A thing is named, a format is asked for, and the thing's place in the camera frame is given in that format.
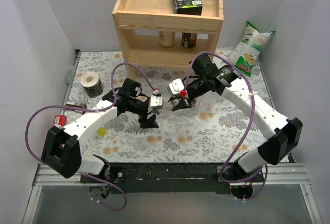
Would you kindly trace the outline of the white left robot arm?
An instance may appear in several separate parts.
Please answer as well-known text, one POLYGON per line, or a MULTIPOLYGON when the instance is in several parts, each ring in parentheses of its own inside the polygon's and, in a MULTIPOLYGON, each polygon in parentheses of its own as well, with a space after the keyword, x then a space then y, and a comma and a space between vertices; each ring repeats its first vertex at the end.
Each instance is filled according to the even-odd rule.
POLYGON ((63 128, 50 128, 41 160, 64 178, 81 173, 91 174, 99 183, 106 182, 110 178, 110 163, 94 154, 81 154, 80 145, 107 122, 125 112, 136 114, 142 129, 158 128, 156 115, 162 106, 163 99, 157 89, 147 96, 142 93, 139 82, 127 78, 120 88, 104 95, 92 112, 86 112, 63 128))

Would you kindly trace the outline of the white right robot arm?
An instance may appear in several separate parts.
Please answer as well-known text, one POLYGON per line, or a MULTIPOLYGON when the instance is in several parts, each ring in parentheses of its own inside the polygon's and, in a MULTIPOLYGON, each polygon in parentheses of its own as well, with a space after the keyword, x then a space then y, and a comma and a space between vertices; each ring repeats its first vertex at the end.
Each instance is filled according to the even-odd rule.
POLYGON ((220 57, 226 65, 218 67, 212 63, 211 52, 198 53, 190 61, 189 72, 195 72, 197 79, 173 80, 168 85, 171 95, 168 106, 172 111, 192 108, 196 99, 210 91, 233 103, 249 117, 249 123, 241 140, 240 147, 255 124, 266 139, 258 147, 240 156, 231 166, 228 160, 220 171, 220 179, 226 183, 239 183, 256 176, 261 167, 277 165, 299 143, 302 122, 298 118, 289 119, 268 105, 252 90, 246 75, 232 63, 220 57))

